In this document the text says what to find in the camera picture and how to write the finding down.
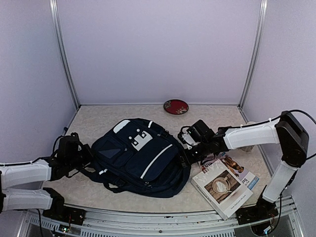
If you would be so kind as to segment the navy blue backpack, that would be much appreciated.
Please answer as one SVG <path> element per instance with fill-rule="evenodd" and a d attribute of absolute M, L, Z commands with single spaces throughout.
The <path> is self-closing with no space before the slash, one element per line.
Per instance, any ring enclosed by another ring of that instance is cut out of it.
<path fill-rule="evenodd" d="M 184 147 L 162 126 L 143 118 L 117 123 L 92 144 L 91 153 L 93 171 L 83 169 L 82 174 L 113 193 L 171 198 L 190 177 Z"/>

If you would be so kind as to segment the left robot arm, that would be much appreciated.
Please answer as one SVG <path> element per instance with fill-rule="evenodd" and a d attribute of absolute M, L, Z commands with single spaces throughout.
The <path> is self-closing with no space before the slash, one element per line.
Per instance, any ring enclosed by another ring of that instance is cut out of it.
<path fill-rule="evenodd" d="M 91 161 L 93 155 L 88 144 L 83 144 L 77 133 L 59 136 L 48 157 L 22 163 L 0 165 L 0 210 L 40 209 L 44 216 L 60 220 L 69 215 L 65 199 L 52 188 L 20 189 L 19 186 L 36 182 L 52 182 L 63 177 L 71 178 Z"/>

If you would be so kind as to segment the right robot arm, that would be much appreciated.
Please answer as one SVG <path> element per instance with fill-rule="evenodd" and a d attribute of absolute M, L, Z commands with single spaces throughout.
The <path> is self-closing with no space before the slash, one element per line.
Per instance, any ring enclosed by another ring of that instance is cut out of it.
<path fill-rule="evenodd" d="M 282 200 L 283 191 L 294 181 L 298 169 L 315 157 L 308 155 L 309 135 L 294 113 L 301 113 L 315 122 L 307 112 L 293 109 L 258 123 L 219 127 L 216 132 L 199 120 L 191 126 L 183 126 L 177 135 L 187 145 L 185 165 L 202 161 L 209 154 L 218 155 L 250 146 L 261 149 L 265 144 L 280 146 L 281 161 L 256 204 L 236 212 L 239 224 L 280 217 L 281 206 L 276 206 L 276 202 Z"/>

